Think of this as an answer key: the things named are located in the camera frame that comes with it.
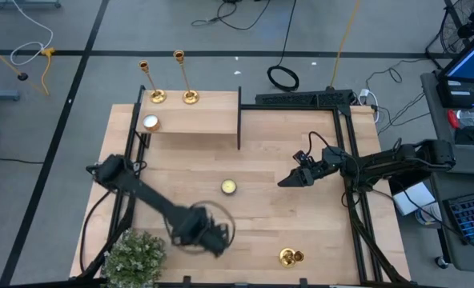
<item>wooden shelf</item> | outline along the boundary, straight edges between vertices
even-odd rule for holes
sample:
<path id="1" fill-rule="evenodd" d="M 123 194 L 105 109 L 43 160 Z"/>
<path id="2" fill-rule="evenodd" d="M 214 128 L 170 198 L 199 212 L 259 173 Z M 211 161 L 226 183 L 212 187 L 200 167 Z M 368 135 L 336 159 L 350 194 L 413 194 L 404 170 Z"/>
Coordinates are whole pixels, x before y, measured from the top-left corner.
<path id="1" fill-rule="evenodd" d="M 136 130 L 150 133 L 143 119 L 155 115 L 160 128 L 153 133 L 237 134 L 239 93 L 237 91 L 198 91 L 199 101 L 189 105 L 183 102 L 185 91 L 167 90 L 166 101 L 150 101 L 153 91 L 146 90 L 139 111 Z"/>

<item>fan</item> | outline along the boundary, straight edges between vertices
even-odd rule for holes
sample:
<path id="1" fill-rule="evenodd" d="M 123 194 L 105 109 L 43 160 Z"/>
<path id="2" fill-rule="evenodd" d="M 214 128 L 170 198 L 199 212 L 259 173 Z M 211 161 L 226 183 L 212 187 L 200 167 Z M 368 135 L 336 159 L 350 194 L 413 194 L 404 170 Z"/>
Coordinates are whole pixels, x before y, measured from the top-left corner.
<path id="1" fill-rule="evenodd" d="M 474 39 L 474 0 L 458 0 L 445 12 L 440 43 L 446 54 L 458 54 Z"/>

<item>gold candlestick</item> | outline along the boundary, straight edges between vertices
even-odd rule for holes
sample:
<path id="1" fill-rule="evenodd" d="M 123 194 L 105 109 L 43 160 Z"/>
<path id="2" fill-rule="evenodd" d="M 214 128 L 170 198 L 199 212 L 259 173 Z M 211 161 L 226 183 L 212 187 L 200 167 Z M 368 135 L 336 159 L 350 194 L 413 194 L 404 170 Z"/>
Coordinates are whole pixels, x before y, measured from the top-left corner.
<path id="1" fill-rule="evenodd" d="M 194 90 L 191 90 L 191 88 L 189 88 L 189 82 L 187 81 L 186 71 L 183 68 L 183 56 L 184 55 L 185 54 L 183 53 L 182 50 L 176 50 L 173 53 L 173 56 L 175 56 L 176 61 L 178 61 L 178 63 L 180 64 L 180 69 L 182 70 L 183 80 L 186 82 L 186 86 L 187 86 L 187 91 L 186 91 L 186 93 L 183 94 L 183 101 L 186 104 L 195 104 L 199 100 L 199 95 L 198 95 L 198 92 L 196 92 Z"/>
<path id="2" fill-rule="evenodd" d="M 160 89 L 155 88 L 155 84 L 154 84 L 153 80 L 151 80 L 150 67 L 148 67 L 148 61 L 146 61 L 146 60 L 139 61 L 139 67 L 144 72 L 144 74 L 147 75 L 148 80 L 150 80 L 151 87 L 154 90 L 154 92 L 150 95 L 150 100 L 153 103 L 162 103 L 162 102 L 164 102 L 164 100 L 166 100 L 166 92 L 164 92 L 164 90 L 160 90 Z"/>
<path id="3" fill-rule="evenodd" d="M 301 251 L 285 248 L 279 252 L 279 262 L 285 268 L 292 268 L 297 262 L 302 262 L 303 260 L 304 254 Z"/>

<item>wooden table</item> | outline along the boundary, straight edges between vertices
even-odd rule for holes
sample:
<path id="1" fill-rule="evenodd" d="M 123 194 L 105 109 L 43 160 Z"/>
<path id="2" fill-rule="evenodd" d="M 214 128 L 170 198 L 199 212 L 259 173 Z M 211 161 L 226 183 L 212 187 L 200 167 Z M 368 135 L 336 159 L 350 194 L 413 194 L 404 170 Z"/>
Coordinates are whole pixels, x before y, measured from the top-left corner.
<path id="1" fill-rule="evenodd" d="M 109 154 L 124 154 L 131 112 L 132 105 L 113 105 L 101 161 Z M 360 155 L 380 151 L 372 110 L 353 106 L 351 112 Z M 349 151 L 343 118 L 341 123 Z M 150 149 L 144 154 L 148 167 L 141 179 L 178 204 L 218 202 L 235 217 L 237 227 L 233 244 L 217 259 L 210 254 L 184 254 L 168 245 L 161 281 L 181 282 L 184 275 L 190 275 L 192 282 L 294 284 L 300 278 L 311 284 L 360 282 L 348 211 L 340 204 L 340 175 L 332 174 L 306 188 L 276 185 L 296 167 L 292 155 L 307 151 L 311 130 L 337 146 L 332 114 L 327 111 L 244 110 L 241 150 L 235 147 L 234 135 L 152 135 Z M 320 160 L 323 143 L 313 140 L 312 155 Z M 238 186 L 231 197 L 220 192 L 226 178 L 234 179 Z M 386 182 L 379 182 L 376 189 L 389 193 Z M 93 185 L 86 213 L 104 193 L 101 186 Z M 378 194 L 368 198 L 378 246 L 400 274 L 409 278 L 392 201 Z M 85 263 L 106 241 L 113 205 L 112 194 L 93 213 L 86 233 Z M 224 217 L 215 211 L 215 219 L 220 222 Z M 139 200 L 132 226 L 169 242 L 163 218 Z M 368 278 L 372 279 L 370 254 L 363 246 Z M 294 268 L 283 268 L 278 254 L 285 247 L 302 251 L 304 261 Z M 70 274 L 79 273 L 77 249 Z"/>

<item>keyboard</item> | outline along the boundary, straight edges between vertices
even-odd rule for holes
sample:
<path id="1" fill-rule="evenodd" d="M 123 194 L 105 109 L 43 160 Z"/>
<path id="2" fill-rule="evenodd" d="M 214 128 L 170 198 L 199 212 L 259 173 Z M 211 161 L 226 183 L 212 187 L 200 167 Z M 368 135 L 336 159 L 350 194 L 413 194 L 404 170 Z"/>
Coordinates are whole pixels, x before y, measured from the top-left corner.
<path id="1" fill-rule="evenodd" d="M 266 105 L 297 105 L 325 107 L 349 105 L 352 96 L 352 90 L 327 90 L 282 94 L 259 94 L 255 97 L 255 103 Z"/>
<path id="2" fill-rule="evenodd" d="M 454 227 L 467 240 L 474 242 L 474 194 L 447 200 L 444 205 L 451 215 Z"/>

